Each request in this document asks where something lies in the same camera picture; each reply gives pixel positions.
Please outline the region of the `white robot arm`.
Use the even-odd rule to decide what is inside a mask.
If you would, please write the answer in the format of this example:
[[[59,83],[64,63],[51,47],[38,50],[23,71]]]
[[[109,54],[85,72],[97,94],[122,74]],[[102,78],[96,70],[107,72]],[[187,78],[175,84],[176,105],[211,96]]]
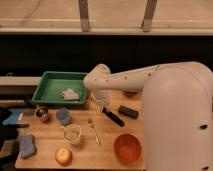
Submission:
[[[213,71],[206,65],[179,62],[111,73],[99,64],[84,85],[102,107],[108,90],[142,93],[146,171],[213,171]]]

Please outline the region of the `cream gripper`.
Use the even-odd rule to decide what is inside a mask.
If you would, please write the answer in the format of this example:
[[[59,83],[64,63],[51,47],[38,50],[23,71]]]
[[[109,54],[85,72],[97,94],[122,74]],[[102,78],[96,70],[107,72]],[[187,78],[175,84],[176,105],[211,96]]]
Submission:
[[[92,92],[92,99],[99,107],[100,111],[109,106],[109,92],[107,90],[97,90]]]

